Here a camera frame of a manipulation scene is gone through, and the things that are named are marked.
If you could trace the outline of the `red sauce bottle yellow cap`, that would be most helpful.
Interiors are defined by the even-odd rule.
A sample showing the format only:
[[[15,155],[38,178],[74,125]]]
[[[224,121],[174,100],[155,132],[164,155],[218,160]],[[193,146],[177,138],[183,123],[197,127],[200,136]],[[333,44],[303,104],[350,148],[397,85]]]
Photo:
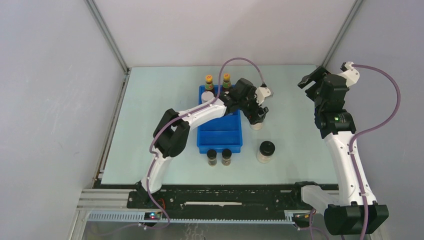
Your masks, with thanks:
[[[221,88],[225,92],[225,91],[228,91],[231,87],[232,87],[231,75],[229,73],[224,73]]]

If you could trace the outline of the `white spice jar black lid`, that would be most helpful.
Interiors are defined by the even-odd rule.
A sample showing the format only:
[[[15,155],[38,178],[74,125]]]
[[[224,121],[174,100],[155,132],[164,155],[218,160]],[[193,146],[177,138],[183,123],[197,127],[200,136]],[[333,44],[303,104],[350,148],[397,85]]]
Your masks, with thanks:
[[[266,140],[263,141],[258,148],[256,159],[263,164],[266,164],[271,161],[272,156],[274,155],[276,147],[273,142]]]
[[[251,124],[250,128],[255,130],[255,131],[259,131],[263,128],[263,126],[264,126],[264,122],[257,122],[255,124]]]

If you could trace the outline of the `clear jar silver lid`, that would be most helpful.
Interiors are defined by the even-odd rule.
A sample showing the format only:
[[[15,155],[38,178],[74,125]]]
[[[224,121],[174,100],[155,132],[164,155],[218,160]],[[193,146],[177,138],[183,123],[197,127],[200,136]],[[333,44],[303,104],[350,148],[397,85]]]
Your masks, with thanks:
[[[215,95],[214,95],[214,93],[213,92],[211,92],[211,91],[204,91],[202,94],[201,94],[201,96],[200,96],[200,99],[201,99],[201,103],[202,104],[204,104],[204,103],[206,103],[206,102],[208,102],[208,101],[211,101],[211,100],[213,100],[215,98]]]

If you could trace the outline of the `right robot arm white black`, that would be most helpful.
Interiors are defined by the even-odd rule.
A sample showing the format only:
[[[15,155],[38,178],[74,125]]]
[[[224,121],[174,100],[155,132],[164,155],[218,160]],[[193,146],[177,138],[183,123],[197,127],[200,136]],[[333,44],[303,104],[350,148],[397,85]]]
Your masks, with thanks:
[[[295,183],[291,204],[297,209],[311,206],[324,216],[327,231],[337,235],[370,235],[389,217],[388,207],[379,204],[365,176],[357,147],[356,126],[344,109],[345,96],[360,73],[351,62],[341,73],[332,74],[323,66],[298,83],[314,102],[314,122],[329,149],[338,184],[338,197],[313,181]]]

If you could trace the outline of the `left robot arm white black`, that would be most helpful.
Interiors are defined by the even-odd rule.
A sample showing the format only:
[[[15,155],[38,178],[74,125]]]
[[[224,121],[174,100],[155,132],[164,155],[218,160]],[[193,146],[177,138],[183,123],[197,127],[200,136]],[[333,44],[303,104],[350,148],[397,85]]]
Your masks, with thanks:
[[[218,90],[212,99],[196,107],[179,112],[168,109],[153,132],[149,147],[153,157],[146,175],[137,183],[138,201],[145,208],[156,206],[156,192],[162,187],[167,168],[184,151],[192,130],[237,110],[243,112],[251,125],[261,124],[269,111],[262,104],[273,94],[265,83],[255,87],[249,80],[240,78],[227,91]]]

